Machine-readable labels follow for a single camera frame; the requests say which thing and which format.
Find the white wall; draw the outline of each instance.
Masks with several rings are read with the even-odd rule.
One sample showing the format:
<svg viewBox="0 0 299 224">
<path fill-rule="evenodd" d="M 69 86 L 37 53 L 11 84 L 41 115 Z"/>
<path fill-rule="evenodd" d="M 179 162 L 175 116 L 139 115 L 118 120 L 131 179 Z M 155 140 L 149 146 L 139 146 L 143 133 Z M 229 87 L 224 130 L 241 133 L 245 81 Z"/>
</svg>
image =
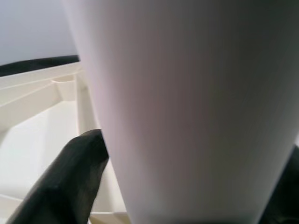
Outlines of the white wall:
<svg viewBox="0 0 299 224">
<path fill-rule="evenodd" d="M 0 1 L 0 65 L 73 54 L 60 0 Z"/>
</svg>

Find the white plastic tray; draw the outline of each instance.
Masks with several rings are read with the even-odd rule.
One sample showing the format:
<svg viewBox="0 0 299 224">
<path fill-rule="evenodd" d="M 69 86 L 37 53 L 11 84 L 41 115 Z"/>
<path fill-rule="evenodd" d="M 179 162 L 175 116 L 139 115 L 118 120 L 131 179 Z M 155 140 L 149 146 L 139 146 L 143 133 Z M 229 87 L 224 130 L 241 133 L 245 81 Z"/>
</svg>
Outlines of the white plastic tray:
<svg viewBox="0 0 299 224">
<path fill-rule="evenodd" d="M 80 63 L 0 77 L 0 223 L 75 136 L 100 128 Z M 128 223 L 111 162 L 92 223 Z"/>
</svg>

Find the black object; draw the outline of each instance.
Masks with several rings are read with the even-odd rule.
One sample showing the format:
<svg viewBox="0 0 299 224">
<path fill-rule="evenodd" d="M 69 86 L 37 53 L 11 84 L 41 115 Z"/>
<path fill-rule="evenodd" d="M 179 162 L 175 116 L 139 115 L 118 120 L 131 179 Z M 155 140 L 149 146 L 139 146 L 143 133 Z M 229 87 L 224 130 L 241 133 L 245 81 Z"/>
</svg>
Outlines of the black object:
<svg viewBox="0 0 299 224">
<path fill-rule="evenodd" d="M 108 158 L 101 130 L 72 139 L 7 224 L 86 224 Z"/>
<path fill-rule="evenodd" d="M 294 146 L 259 224 L 299 224 L 299 148 Z"/>
<path fill-rule="evenodd" d="M 79 61 L 78 55 L 71 55 L 71 56 L 40 58 L 40 59 L 33 59 L 33 60 L 5 64 L 0 66 L 0 77 L 26 72 L 26 71 L 45 69 L 49 67 L 74 63 L 78 61 Z"/>
</svg>

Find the black rubber piece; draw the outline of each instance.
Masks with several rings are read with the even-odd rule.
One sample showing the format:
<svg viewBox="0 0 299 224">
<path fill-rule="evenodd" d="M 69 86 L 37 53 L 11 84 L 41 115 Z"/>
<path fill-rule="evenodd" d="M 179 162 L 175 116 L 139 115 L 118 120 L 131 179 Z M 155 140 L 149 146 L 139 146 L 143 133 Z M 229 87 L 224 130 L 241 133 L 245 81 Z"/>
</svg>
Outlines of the black rubber piece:
<svg viewBox="0 0 299 224">
<path fill-rule="evenodd" d="M 108 159 L 101 130 L 72 139 L 7 224 L 86 224 Z"/>
</svg>

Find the white tube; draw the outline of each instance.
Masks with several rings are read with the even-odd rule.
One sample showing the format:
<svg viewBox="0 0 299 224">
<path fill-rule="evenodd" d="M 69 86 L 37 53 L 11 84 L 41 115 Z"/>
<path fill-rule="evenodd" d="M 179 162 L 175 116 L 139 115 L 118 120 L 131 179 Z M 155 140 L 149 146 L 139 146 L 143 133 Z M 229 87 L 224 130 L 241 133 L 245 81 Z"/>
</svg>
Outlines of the white tube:
<svg viewBox="0 0 299 224">
<path fill-rule="evenodd" d="M 132 223 L 256 223 L 299 127 L 298 4 L 65 5 Z"/>
</svg>

